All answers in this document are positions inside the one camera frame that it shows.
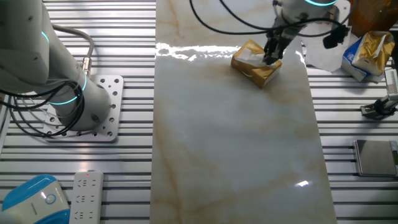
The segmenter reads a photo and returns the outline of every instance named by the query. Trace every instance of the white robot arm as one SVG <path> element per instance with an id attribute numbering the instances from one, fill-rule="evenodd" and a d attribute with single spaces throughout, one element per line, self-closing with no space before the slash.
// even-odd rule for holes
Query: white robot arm
<path id="1" fill-rule="evenodd" d="M 89 58 L 85 58 L 84 65 L 87 75 L 57 37 L 41 0 L 0 1 L 0 90 L 43 93 L 65 80 L 77 82 L 83 91 L 84 105 L 76 100 L 78 96 L 69 86 L 49 102 L 64 117 L 64 125 L 71 123 L 78 106 L 84 106 L 71 130 L 88 131 L 106 119 L 111 101 L 103 87 L 90 80 Z"/>
<path id="2" fill-rule="evenodd" d="M 274 4 L 282 6 L 282 10 L 275 18 L 272 27 L 282 27 L 295 22 L 322 18 L 333 7 L 335 2 L 337 2 L 337 0 L 274 1 Z M 264 62 L 270 65 L 278 59 L 281 59 L 283 57 L 283 51 L 304 26 L 305 24 L 302 24 L 300 26 L 291 26 L 285 29 L 268 32 L 267 44 L 264 47 L 264 51 L 266 52 Z M 348 31 L 349 29 L 345 26 L 339 26 L 329 37 L 324 39 L 323 43 L 325 47 L 329 49 L 336 47 L 338 43 L 342 43 L 344 37 L 348 35 Z"/>

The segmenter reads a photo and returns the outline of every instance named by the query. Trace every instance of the black cable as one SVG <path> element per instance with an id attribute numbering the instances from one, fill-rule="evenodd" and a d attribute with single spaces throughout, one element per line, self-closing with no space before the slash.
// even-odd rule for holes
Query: black cable
<path id="1" fill-rule="evenodd" d="M 357 2 L 358 2 L 358 0 L 355 0 L 354 9 L 356 8 L 356 3 L 357 3 Z M 223 5 L 223 7 L 224 7 L 236 20 L 238 20 L 239 22 L 241 22 L 241 23 L 243 23 L 243 24 L 245 24 L 245 25 L 247 25 L 247 26 L 249 26 L 249 27 L 252 27 L 252 28 L 255 28 L 255 29 L 259 29 L 259 30 L 268 30 L 268 29 L 269 29 L 269 28 L 265 28 L 265 27 L 259 27 L 259 26 L 256 26 L 256 25 L 253 25 L 253 24 L 250 24 L 250 23 L 244 21 L 243 19 L 241 19 L 240 17 L 238 17 L 238 16 L 225 4 L 225 2 L 224 2 L 223 0 L 220 0 L 220 3 L 221 3 L 221 4 Z M 275 10 L 275 15 L 278 16 L 277 11 L 276 11 L 276 8 L 275 8 L 275 7 L 276 7 L 275 2 L 273 2 L 272 4 L 273 4 L 274 10 Z M 353 12 L 354 9 L 352 9 L 352 10 L 350 11 L 350 13 L 348 14 L 348 16 L 344 19 L 343 23 L 349 18 L 349 16 L 352 14 L 352 12 Z M 290 25 L 290 23 L 289 23 L 288 21 L 286 21 L 286 19 L 283 17 L 283 15 L 281 15 L 281 16 L 282 16 L 282 18 L 284 19 L 284 21 L 285 21 L 287 24 Z M 339 22 L 337 22 L 337 21 L 335 21 L 335 20 L 331 20 L 330 22 L 332 22 L 332 23 L 334 23 L 334 24 L 337 24 L 338 26 L 342 26 L 342 23 L 339 23 Z M 322 33 L 322 34 L 314 34 L 314 35 L 309 35 L 309 34 L 297 34 L 297 35 L 298 35 L 298 36 L 301 36 L 301 37 L 321 37 L 321 36 L 330 34 L 330 33 L 332 33 L 333 31 L 335 31 L 335 30 L 337 30 L 337 29 L 338 29 L 338 28 L 334 28 L 334 29 L 329 30 L 329 31 L 327 31 L 327 32 L 324 32 L 324 33 Z"/>
<path id="2" fill-rule="evenodd" d="M 26 134 L 30 135 L 30 136 L 35 136 L 35 137 L 43 137 L 43 138 L 51 138 L 53 136 L 59 136 L 62 135 L 64 133 L 66 133 L 67 131 L 70 130 L 70 128 L 72 128 L 81 118 L 83 112 L 84 112 L 84 107 L 85 107 L 85 102 L 84 102 L 84 97 L 83 97 L 83 91 L 81 89 L 80 86 L 78 86 L 78 88 L 75 88 L 77 83 L 68 83 L 68 86 L 70 86 L 71 88 L 75 89 L 75 94 L 77 96 L 77 106 L 79 106 L 79 109 L 76 111 L 76 116 L 74 117 L 74 119 L 68 124 L 66 125 L 62 130 L 57 131 L 56 133 L 52 133 L 52 134 L 47 134 L 47 133 L 43 133 L 42 131 L 39 131 L 37 128 L 33 127 L 32 125 L 30 125 L 29 122 L 26 121 L 25 117 L 23 116 L 23 114 L 18 111 L 19 116 L 21 117 L 21 119 L 23 120 L 23 122 L 25 122 L 30 128 L 32 128 L 34 131 L 36 131 L 36 133 L 30 133 L 28 131 L 26 131 L 17 121 L 17 119 L 15 118 L 14 113 L 12 112 L 11 108 L 9 108 L 10 114 L 12 119 L 14 120 L 15 124 Z M 14 103 L 17 105 L 17 99 L 14 97 Z"/>
<path id="3" fill-rule="evenodd" d="M 374 110 L 379 115 L 389 116 L 389 115 L 393 115 L 397 111 L 397 108 L 384 109 L 383 105 L 384 105 L 384 103 L 380 99 L 378 99 L 378 100 L 376 100 L 376 102 L 374 102 Z"/>
<path id="4" fill-rule="evenodd" d="M 208 24 L 206 24 L 205 22 L 203 22 L 202 19 L 201 19 L 201 18 L 199 17 L 199 15 L 197 14 L 195 8 L 193 7 L 192 0 L 189 0 L 189 3 L 190 3 L 190 6 L 191 6 L 191 10 L 192 10 L 193 14 L 195 15 L 196 19 L 197 19 L 203 26 L 205 26 L 206 28 L 208 28 L 208 29 L 210 29 L 210 30 L 212 30 L 212 31 L 218 32 L 218 33 L 220 33 L 220 34 L 228 34 L 228 35 L 265 34 L 265 33 L 267 33 L 267 32 L 273 31 L 273 30 L 281 30 L 281 29 L 285 29 L 285 28 L 288 28 L 288 27 L 295 27 L 295 26 L 299 26 L 299 25 L 302 25 L 302 24 L 308 24 L 308 23 L 316 22 L 316 21 L 332 22 L 332 23 L 334 23 L 334 24 L 337 24 L 339 27 L 343 26 L 342 24 L 340 24 L 340 23 L 337 22 L 337 21 L 334 21 L 333 19 L 329 19 L 329 18 L 314 18 L 314 19 L 307 19 L 307 20 L 304 20 L 304 21 L 294 22 L 294 23 L 292 23 L 292 24 L 288 24 L 288 25 L 280 26 L 280 27 L 270 27 L 270 28 L 261 27 L 261 28 L 262 28 L 261 30 L 263 30 L 263 31 L 257 31 L 257 32 L 227 32 L 227 31 L 215 29 L 214 27 L 211 27 L 211 26 L 209 26 Z M 241 22 L 243 21 L 243 20 L 240 19 L 238 16 L 236 16 L 233 12 L 232 12 L 231 15 L 234 16 L 235 19 L 239 19 Z"/>
<path id="5" fill-rule="evenodd" d="M 15 109 L 15 110 L 32 110 L 32 109 L 36 109 L 36 108 L 44 106 L 46 103 L 48 103 L 67 84 L 68 84 L 68 82 L 66 82 L 63 85 L 60 85 L 60 86 L 56 87 L 55 89 L 51 90 L 51 91 L 53 91 L 53 93 L 51 93 L 51 95 L 49 97 L 47 97 L 47 99 L 45 101 L 43 101 L 42 103 L 39 103 L 37 105 L 34 105 L 34 106 L 20 107 L 20 106 L 14 106 L 14 105 L 12 105 L 10 103 L 6 103 L 4 101 L 0 101 L 0 104 L 5 105 L 5 106 L 7 106 L 9 108 L 12 108 L 12 109 Z"/>
<path id="6" fill-rule="evenodd" d="M 88 42 L 90 43 L 90 46 L 88 48 L 86 57 L 91 58 L 91 56 L 93 55 L 93 51 L 94 51 L 94 40 L 93 40 L 93 38 L 91 38 L 90 35 L 86 34 L 85 32 L 82 32 L 80 30 L 76 30 L 76 29 L 72 29 L 72 28 L 68 28 L 68 27 L 62 27 L 62 26 L 58 26 L 55 24 L 52 24 L 52 27 L 53 27 L 53 29 L 55 29 L 57 31 L 79 35 L 79 36 L 83 37 L 84 39 L 88 40 Z"/>
<path id="7" fill-rule="evenodd" d="M 343 19 L 343 21 L 342 21 L 340 24 L 344 24 L 344 23 L 348 20 L 348 18 L 352 15 L 352 13 L 354 13 L 354 10 L 355 10 L 356 7 L 358 6 L 358 1 L 359 1 L 359 0 L 354 0 L 354 6 L 351 8 L 349 14 Z M 275 5 L 274 3 L 275 3 L 275 2 L 273 2 L 272 4 L 273 4 L 274 10 L 275 10 L 275 15 L 278 16 L 277 11 L 276 11 L 276 8 L 275 8 L 276 5 Z M 337 31 L 337 29 L 338 29 L 338 28 L 334 28 L 334 29 L 331 29 L 331 30 L 326 31 L 326 32 L 324 32 L 324 33 L 321 33 L 321 34 L 312 34 L 312 35 L 310 35 L 310 34 L 300 34 L 300 33 L 298 33 L 297 35 L 298 35 L 299 37 L 322 37 L 322 36 L 324 36 L 324 35 L 327 35 L 327 34 L 330 34 L 330 33 L 334 32 L 334 31 Z"/>
<path id="8" fill-rule="evenodd" d="M 5 113 L 4 113 L 3 119 L 1 121 L 0 134 L 2 133 L 4 125 L 6 124 L 6 118 L 7 118 L 6 115 L 7 115 L 7 108 L 5 108 Z"/>
<path id="9" fill-rule="evenodd" d="M 10 93 L 10 92 L 4 91 L 4 90 L 0 90 L 0 93 L 6 94 L 6 95 L 9 95 L 9 96 L 19 97 L 19 98 L 36 98 L 36 97 L 41 97 L 41 96 L 45 96 L 45 95 L 51 94 L 51 93 L 53 93 L 54 91 L 56 91 L 58 89 L 62 89 L 66 84 L 67 83 L 65 82 L 65 83 L 61 84 L 60 86 L 58 86 L 58 87 L 56 87 L 56 88 L 54 88 L 52 90 L 46 91 L 44 93 L 34 94 L 34 95 L 15 94 L 15 93 Z"/>
<path id="10" fill-rule="evenodd" d="M 193 7 L 193 3 L 192 0 L 189 0 L 189 4 L 191 5 L 191 9 L 193 14 L 195 15 L 196 19 L 200 22 L 200 24 L 202 24 L 203 26 L 205 26 L 207 29 L 212 30 L 214 32 L 220 33 L 220 34 L 227 34 L 227 35 L 254 35 L 254 34 L 266 34 L 268 31 L 257 31 L 257 32 L 228 32 L 228 31 L 222 31 L 222 30 L 218 30 L 215 29 L 209 25 L 207 25 L 205 22 L 203 22 L 202 19 L 200 19 L 199 15 L 197 14 L 195 8 Z"/>

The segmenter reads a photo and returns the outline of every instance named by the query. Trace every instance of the electrical outlet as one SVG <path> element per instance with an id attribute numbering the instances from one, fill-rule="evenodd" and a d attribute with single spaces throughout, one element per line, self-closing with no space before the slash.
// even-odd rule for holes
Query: electrical outlet
<path id="1" fill-rule="evenodd" d="M 69 224 L 100 223 L 103 176 L 96 171 L 75 174 Z"/>

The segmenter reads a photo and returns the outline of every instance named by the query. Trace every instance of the marble board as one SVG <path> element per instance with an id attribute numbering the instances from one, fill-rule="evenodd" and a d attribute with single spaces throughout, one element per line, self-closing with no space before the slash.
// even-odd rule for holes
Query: marble board
<path id="1" fill-rule="evenodd" d="M 271 26 L 271 1 L 226 3 Z M 151 224 L 336 223 L 299 39 L 262 90 L 230 66 L 265 35 L 217 34 L 188 0 L 157 0 Z M 219 29 L 251 31 L 219 1 L 193 0 Z"/>

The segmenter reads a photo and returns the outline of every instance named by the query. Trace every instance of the blue led ring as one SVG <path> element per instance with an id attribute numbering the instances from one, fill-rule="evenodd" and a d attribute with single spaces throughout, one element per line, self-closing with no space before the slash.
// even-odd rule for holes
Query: blue led ring
<path id="1" fill-rule="evenodd" d="M 83 86 L 83 88 L 81 89 L 81 91 L 84 91 L 84 90 L 85 90 L 86 84 L 87 84 L 87 76 L 85 75 L 85 85 Z M 67 103 L 72 102 L 72 101 L 75 100 L 75 99 L 77 99 L 77 96 L 75 96 L 75 97 L 72 98 L 71 100 L 68 100 L 68 101 L 63 102 L 63 103 L 51 103 L 51 102 L 49 102 L 49 103 L 51 103 L 52 105 L 64 105 L 64 104 L 67 104 Z"/>
<path id="2" fill-rule="evenodd" d="M 47 39 L 47 42 L 50 43 L 49 38 L 47 37 L 47 35 L 45 35 L 45 33 L 42 31 L 42 35 Z"/>
<path id="3" fill-rule="evenodd" d="M 337 2 L 337 0 L 334 1 L 334 2 L 331 2 L 331 3 L 318 3 L 318 2 L 315 2 L 315 1 L 312 1 L 312 0 L 305 0 L 305 1 L 310 3 L 310 4 L 313 4 L 314 6 L 330 6 L 330 5 L 332 5 L 332 4 Z"/>

